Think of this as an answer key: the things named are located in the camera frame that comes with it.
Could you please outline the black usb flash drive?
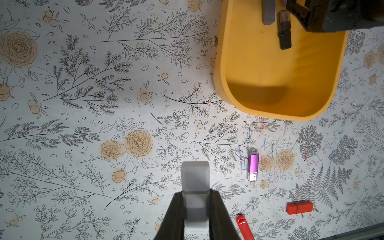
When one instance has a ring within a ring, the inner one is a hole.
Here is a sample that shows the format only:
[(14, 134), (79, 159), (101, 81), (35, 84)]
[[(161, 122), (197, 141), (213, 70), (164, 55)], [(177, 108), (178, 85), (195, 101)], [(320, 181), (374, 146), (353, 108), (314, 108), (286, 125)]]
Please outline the black usb flash drive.
[(279, 11), (277, 14), (278, 38), (281, 50), (292, 47), (291, 17), (288, 10)]

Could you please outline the white usb flash drive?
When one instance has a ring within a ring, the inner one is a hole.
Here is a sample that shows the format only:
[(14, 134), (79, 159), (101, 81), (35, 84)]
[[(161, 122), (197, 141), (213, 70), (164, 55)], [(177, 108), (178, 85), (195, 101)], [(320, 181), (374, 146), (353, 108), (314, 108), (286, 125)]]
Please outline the white usb flash drive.
[(210, 165), (207, 161), (183, 162), (181, 177), (185, 231), (205, 233), (209, 229)]

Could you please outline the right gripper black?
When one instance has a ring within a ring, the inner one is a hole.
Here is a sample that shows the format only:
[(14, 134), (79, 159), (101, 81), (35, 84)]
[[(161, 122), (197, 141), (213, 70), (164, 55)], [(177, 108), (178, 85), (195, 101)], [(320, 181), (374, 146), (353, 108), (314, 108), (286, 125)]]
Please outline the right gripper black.
[(377, 0), (287, 1), (286, 10), (307, 32), (336, 33), (384, 25), (384, 2)]

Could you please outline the yellow plastic storage box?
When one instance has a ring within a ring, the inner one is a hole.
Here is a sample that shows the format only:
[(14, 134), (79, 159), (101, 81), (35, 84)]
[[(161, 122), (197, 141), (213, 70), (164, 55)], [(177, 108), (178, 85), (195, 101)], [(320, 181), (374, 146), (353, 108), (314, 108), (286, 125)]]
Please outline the yellow plastic storage box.
[(262, 22), (261, 1), (223, 1), (214, 86), (251, 115), (291, 121), (318, 117), (333, 100), (348, 33), (310, 33), (291, 16), (292, 47)]

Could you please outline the grey usb flash drive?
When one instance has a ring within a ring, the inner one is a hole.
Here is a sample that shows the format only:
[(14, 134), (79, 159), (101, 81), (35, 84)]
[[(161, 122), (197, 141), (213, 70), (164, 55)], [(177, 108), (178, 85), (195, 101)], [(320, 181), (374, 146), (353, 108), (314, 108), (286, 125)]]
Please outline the grey usb flash drive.
[(275, 0), (262, 0), (262, 22), (264, 25), (271, 25), (276, 20)]

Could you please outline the red rectangular usb flash drive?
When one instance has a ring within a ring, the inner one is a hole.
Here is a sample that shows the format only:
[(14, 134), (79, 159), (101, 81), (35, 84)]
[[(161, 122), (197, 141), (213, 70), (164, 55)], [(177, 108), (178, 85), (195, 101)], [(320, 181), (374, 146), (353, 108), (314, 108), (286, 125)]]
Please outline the red rectangular usb flash drive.
[(287, 204), (286, 212), (288, 215), (310, 213), (314, 209), (314, 204), (310, 201), (290, 202)]

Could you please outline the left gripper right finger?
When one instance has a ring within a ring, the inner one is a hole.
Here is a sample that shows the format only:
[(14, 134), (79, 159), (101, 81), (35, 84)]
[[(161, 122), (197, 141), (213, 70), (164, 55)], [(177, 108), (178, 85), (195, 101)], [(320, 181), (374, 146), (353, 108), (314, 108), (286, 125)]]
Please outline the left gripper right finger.
[(240, 240), (232, 219), (218, 191), (210, 190), (210, 240)]

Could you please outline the purple usb flash drive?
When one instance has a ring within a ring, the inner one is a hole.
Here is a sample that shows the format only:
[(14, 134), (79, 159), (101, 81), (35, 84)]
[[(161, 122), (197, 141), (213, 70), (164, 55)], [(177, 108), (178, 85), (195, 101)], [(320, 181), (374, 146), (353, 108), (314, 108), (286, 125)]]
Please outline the purple usb flash drive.
[(249, 149), (249, 158), (248, 158), (248, 181), (256, 182), (258, 178), (259, 171), (259, 152), (255, 148)]

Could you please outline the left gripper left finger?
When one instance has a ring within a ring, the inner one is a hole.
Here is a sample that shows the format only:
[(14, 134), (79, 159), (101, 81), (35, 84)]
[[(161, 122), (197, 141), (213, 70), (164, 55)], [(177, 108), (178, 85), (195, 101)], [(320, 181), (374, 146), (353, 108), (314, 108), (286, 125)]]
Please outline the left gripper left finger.
[(183, 240), (185, 206), (182, 192), (175, 193), (154, 240)]

